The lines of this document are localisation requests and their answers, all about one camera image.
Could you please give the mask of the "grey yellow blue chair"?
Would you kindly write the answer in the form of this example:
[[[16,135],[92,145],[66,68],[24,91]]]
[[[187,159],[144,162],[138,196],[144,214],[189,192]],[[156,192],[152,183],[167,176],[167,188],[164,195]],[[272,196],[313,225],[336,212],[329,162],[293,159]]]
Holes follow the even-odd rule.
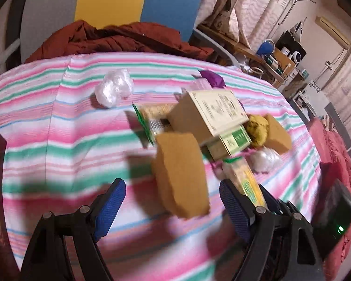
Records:
[[[18,52],[23,63],[57,30],[84,20],[96,28],[133,22],[154,22],[179,31],[183,41],[197,38],[232,65],[234,56],[197,30],[201,0],[12,0],[5,31],[5,47]]]

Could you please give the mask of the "pink patterned curtain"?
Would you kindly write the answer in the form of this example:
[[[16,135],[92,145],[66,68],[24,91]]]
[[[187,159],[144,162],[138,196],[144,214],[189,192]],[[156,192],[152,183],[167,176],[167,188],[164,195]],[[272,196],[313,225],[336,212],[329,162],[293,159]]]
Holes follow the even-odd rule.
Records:
[[[194,25],[208,26],[256,52],[288,1],[201,0]]]

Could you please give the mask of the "cracker packet yellow green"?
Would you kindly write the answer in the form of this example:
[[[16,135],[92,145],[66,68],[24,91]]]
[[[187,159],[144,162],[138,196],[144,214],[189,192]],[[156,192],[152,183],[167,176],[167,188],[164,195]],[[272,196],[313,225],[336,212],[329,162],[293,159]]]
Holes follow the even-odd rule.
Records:
[[[247,196],[254,206],[261,206],[267,209],[264,195],[244,157],[223,159],[222,169],[239,193]]]

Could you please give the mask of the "wooden desk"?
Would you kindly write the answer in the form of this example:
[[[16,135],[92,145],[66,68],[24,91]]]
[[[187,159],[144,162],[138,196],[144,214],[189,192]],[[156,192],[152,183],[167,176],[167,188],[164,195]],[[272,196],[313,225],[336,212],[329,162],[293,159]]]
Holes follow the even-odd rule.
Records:
[[[278,88],[279,85],[284,84],[285,77],[283,75],[279,75],[278,72],[275,71],[275,69],[273,69],[262,56],[259,56],[250,48],[246,47],[242,43],[234,42],[227,36],[224,36],[205,25],[199,25],[197,29],[211,37],[214,41],[231,53],[238,60],[242,71],[252,74],[257,78],[266,80],[276,88]]]

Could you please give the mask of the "red sleeve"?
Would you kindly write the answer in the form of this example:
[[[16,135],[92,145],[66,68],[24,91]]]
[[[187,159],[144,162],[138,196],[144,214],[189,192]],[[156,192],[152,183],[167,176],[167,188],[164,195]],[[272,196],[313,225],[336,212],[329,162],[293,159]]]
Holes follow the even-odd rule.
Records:
[[[321,159],[321,195],[326,195],[326,189],[331,187],[335,179],[340,180],[351,194],[351,157],[340,135],[333,131],[327,131],[320,119],[313,119],[309,122],[307,130]],[[349,254],[350,247],[351,226],[326,260],[324,260],[323,269],[326,280],[335,280],[340,266]]]

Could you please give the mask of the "purple crumpled wrapper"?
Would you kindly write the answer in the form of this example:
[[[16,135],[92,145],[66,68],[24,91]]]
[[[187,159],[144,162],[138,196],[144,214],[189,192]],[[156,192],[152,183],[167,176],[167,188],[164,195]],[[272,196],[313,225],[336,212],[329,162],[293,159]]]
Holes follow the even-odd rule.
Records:
[[[223,77],[218,75],[217,73],[209,70],[201,70],[200,74],[203,78],[205,78],[209,82],[209,84],[213,88],[224,89],[226,87]]]

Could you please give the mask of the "large cream tea box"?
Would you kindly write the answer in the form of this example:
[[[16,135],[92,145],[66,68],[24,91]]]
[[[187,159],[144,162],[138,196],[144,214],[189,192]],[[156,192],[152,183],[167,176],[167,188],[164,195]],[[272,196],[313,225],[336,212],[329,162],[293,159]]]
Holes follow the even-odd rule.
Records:
[[[249,118],[232,91],[188,91],[168,113],[172,129],[191,133],[199,145],[246,123]]]

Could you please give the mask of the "small green white box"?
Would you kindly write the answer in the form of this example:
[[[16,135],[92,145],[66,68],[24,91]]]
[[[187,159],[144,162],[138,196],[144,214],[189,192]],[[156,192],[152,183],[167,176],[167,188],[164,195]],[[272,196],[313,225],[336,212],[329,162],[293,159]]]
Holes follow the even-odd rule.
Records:
[[[232,157],[245,150],[251,144],[251,139],[243,125],[240,125],[218,136],[207,144],[207,149],[212,158],[217,161]]]

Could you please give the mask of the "striped pink green bedsheet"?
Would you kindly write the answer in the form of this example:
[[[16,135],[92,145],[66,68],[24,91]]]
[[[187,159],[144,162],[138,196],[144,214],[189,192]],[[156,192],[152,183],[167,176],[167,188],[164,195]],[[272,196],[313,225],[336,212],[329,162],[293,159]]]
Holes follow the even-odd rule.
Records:
[[[127,69],[134,92],[117,106],[97,102],[104,76]],[[219,197],[219,177],[203,158],[210,212],[169,215],[158,198],[149,147],[132,104],[170,104],[201,70],[222,76],[250,114],[272,115],[292,149],[258,182],[313,215],[320,156],[305,124],[267,82],[238,69],[154,53],[70,55],[27,63],[0,75],[0,135],[6,140],[2,195],[14,259],[20,269],[44,212],[67,214],[90,204],[116,178],[127,194],[98,246],[115,280],[231,280],[240,245]]]

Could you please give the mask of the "dark red jacket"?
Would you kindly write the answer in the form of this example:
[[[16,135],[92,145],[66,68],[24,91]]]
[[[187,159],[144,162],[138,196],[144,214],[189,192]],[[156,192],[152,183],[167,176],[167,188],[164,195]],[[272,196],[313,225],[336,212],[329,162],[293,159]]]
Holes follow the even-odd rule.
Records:
[[[158,23],[134,22],[97,29],[79,20],[53,33],[25,62],[109,52],[163,53],[205,61],[214,50],[192,46],[181,40],[178,30]]]

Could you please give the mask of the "blue folding chair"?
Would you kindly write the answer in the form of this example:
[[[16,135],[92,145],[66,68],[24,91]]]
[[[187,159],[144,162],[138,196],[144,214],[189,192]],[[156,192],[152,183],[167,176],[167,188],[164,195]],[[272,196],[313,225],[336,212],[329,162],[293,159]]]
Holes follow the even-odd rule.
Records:
[[[270,55],[275,51],[275,43],[272,39],[265,39],[257,50],[259,56]]]

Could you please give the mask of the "white plastic bag ball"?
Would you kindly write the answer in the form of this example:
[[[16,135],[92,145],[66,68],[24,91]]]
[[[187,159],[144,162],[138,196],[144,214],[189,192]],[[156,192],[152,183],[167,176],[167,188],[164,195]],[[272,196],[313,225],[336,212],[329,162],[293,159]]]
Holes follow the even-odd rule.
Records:
[[[256,173],[270,173],[281,164],[282,159],[274,149],[263,147],[252,152],[248,162]]]

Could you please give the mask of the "yellow plush toy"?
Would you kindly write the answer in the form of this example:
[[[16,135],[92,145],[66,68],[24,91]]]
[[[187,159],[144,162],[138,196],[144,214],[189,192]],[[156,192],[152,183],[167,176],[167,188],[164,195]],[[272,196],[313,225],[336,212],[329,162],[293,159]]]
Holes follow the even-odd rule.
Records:
[[[269,131],[269,122],[266,118],[261,115],[249,115],[249,121],[244,126],[252,147],[259,148],[265,144]]]

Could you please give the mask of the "tan sponge block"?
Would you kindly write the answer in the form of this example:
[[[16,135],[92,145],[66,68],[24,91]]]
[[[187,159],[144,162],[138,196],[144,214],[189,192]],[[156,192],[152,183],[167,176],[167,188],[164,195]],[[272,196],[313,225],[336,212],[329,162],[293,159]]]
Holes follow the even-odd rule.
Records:
[[[203,155],[191,133],[166,132],[156,137],[151,167],[163,207],[179,218],[210,212]]]
[[[270,114],[264,118],[268,122],[267,139],[264,146],[282,155],[292,149],[292,140],[286,129]]]

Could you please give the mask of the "pink small package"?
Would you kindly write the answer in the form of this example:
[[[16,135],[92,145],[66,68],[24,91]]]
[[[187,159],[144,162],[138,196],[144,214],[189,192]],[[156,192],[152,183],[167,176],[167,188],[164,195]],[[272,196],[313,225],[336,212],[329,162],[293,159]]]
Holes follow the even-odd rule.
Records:
[[[204,91],[211,90],[212,86],[205,78],[197,78],[192,81],[190,84],[187,84],[184,88],[182,88],[183,93],[187,93],[190,91]]]

